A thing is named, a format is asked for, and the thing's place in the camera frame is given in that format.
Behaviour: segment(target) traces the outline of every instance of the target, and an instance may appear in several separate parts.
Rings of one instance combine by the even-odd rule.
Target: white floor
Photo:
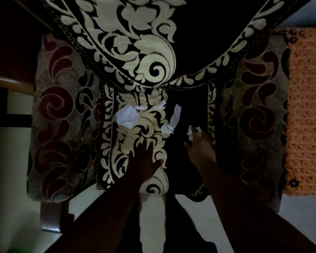
[[[30,114],[32,97],[9,92],[8,112]],[[26,195],[30,128],[0,128],[0,252],[23,249],[28,253],[44,252],[58,234],[44,233],[38,221],[40,204]],[[70,202],[70,212],[78,217],[102,191],[91,186]],[[220,253],[233,252],[211,198],[194,203],[182,195],[177,199],[193,219],[207,241]],[[161,253],[165,241],[164,203],[159,195],[143,195],[140,215],[144,253]],[[316,196],[283,196],[280,215],[316,243]]]

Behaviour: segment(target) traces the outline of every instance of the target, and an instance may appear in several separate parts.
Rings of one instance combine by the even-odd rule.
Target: orange crocheted cloth
[[[316,28],[286,29],[291,51],[287,119],[287,195],[316,194]]]

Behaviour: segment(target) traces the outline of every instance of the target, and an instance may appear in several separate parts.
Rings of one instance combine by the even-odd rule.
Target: paisley pattern
[[[218,163],[275,212],[283,186],[288,58],[283,36],[253,46],[224,81],[217,116]]]
[[[28,196],[61,202],[94,182],[102,106],[98,77],[79,53],[43,36],[29,149]]]
[[[183,159],[186,166],[184,167],[184,172],[187,172],[188,169],[196,172],[196,168],[192,165],[190,160],[187,157],[185,147],[183,146],[183,141],[186,140],[186,130],[184,131],[181,127],[176,127],[175,134],[182,133],[183,141],[181,144],[178,143],[178,149],[175,149],[172,144],[175,144],[179,140],[178,137],[174,137],[174,134],[167,135],[161,132],[161,127],[164,123],[167,123],[171,117],[171,111],[174,108],[175,103],[173,100],[169,100],[168,91],[163,89],[146,89],[145,91],[135,92],[135,93],[123,93],[118,92],[117,90],[110,88],[107,85],[104,85],[105,91],[105,119],[102,125],[102,145],[101,145],[101,154],[100,154],[100,165],[97,171],[96,181],[98,189],[107,189],[113,183],[116,183],[117,180],[122,177],[126,172],[126,166],[128,163],[128,154],[130,151],[134,150],[134,147],[142,142],[144,139],[148,143],[153,142],[153,161],[163,159],[164,163],[156,171],[154,176],[145,182],[141,189],[141,193],[167,193],[170,187],[170,183],[174,188],[174,191],[180,190],[181,193],[186,194],[190,199],[194,201],[204,200],[208,195],[208,191],[204,188],[202,181],[194,179],[194,185],[187,184],[182,185],[180,180],[185,179],[187,181],[193,178],[191,174],[190,177],[188,174],[180,174],[173,165],[173,159],[179,162],[182,166],[182,162],[179,161],[178,152],[182,152]],[[204,102],[204,105],[201,105],[202,108],[208,111],[208,124],[207,129],[210,131],[214,140],[214,109],[215,109],[215,100],[216,100],[216,88],[214,84],[204,88],[202,93],[205,93],[208,97],[208,101]],[[166,101],[167,104],[162,110],[157,110],[155,108],[158,101]],[[120,110],[126,104],[132,106],[143,106],[143,110],[139,110],[139,121],[138,124],[133,129],[127,129],[123,126],[118,126],[117,123],[112,122],[114,114]],[[187,107],[184,105],[182,107],[186,108],[184,111],[184,117],[187,117]],[[165,110],[169,110],[169,118],[167,119],[167,113]],[[185,123],[184,127],[188,128],[189,123]],[[190,194],[186,188],[195,188]]]
[[[41,1],[97,74],[132,92],[218,80],[254,41],[309,0]]]

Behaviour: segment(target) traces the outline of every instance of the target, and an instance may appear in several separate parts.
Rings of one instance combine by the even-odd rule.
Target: person
[[[255,200],[240,181],[236,181],[217,165],[215,151],[207,133],[200,135],[196,129],[192,132],[193,143],[184,143],[188,156],[208,188],[235,253],[316,252],[314,243],[278,214]],[[132,207],[138,201],[141,185],[162,164],[162,160],[153,163],[152,156],[152,143],[148,147],[146,141],[138,144],[134,153],[129,154],[125,175],[92,203],[46,252],[111,253],[120,252],[120,248],[136,252],[134,248],[141,248],[140,242],[138,243],[139,228],[131,229],[131,222],[127,223],[127,220],[130,213],[138,213],[138,208]],[[173,249],[170,246],[172,241],[167,243],[168,235],[166,233],[164,252],[165,246]],[[203,242],[198,245],[206,245],[205,247],[189,248],[188,252],[216,252],[215,245]]]

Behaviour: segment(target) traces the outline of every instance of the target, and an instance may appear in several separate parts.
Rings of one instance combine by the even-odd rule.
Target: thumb
[[[153,169],[154,171],[156,172],[156,170],[163,164],[164,160],[160,159],[160,160],[157,160],[154,164],[153,164]]]
[[[190,143],[184,142],[184,146],[186,147],[187,152],[189,152],[189,150],[191,149]]]

